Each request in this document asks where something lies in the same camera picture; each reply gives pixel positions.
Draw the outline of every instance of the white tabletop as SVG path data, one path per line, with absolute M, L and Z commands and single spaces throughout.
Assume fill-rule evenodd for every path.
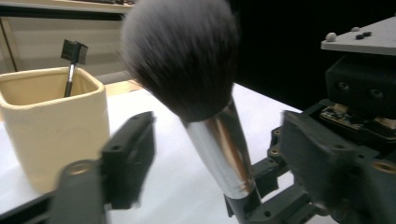
M 271 131 L 281 124 L 282 111 L 298 110 L 239 85 L 234 86 L 233 98 L 251 162 L 255 163 L 266 156 Z M 133 115 L 154 111 L 156 117 L 156 155 L 144 185 L 141 206 L 110 211 L 107 217 L 111 223 L 237 224 L 235 217 L 228 217 L 221 190 L 200 161 L 176 115 L 143 90 L 108 97 L 107 103 L 111 133 Z M 0 214 L 3 214 L 39 194 L 30 187 L 18 163 L 4 122 L 0 122 L 0 139 Z M 290 173 L 279 178 L 282 189 L 291 184 Z M 309 223 L 335 222 L 329 217 L 314 217 Z

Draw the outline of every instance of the black brush head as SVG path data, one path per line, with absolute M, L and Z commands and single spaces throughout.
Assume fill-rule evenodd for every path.
M 121 31 L 129 73 L 188 122 L 230 103 L 238 43 L 236 19 L 224 0 L 142 0 Z
M 85 64 L 87 58 L 88 47 L 77 41 L 65 40 L 62 48 L 61 58 L 70 61 L 72 64 Z

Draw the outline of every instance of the brush holder cup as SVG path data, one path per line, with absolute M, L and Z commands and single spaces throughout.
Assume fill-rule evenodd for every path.
M 0 75 L 0 112 L 33 188 L 56 188 L 73 161 L 98 159 L 109 139 L 105 86 L 76 68 L 71 96 L 64 98 L 68 68 Z

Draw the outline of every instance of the makeup brush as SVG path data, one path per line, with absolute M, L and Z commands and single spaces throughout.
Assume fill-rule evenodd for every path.
M 260 204 L 233 103 L 240 34 L 223 0 L 144 0 L 121 30 L 129 73 L 178 115 L 240 223 Z
M 88 47 L 77 41 L 64 41 L 64 47 L 62 48 L 61 58 L 70 61 L 69 75 L 66 82 L 66 88 L 64 90 L 64 97 L 69 97 L 73 86 L 73 74 L 77 63 L 85 64 Z

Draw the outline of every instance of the dark background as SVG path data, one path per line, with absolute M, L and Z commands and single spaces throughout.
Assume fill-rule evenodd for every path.
M 396 12 L 396 1 L 230 1 L 242 30 L 236 82 L 302 110 L 327 98 L 325 72 L 345 54 L 320 49 L 326 34 Z

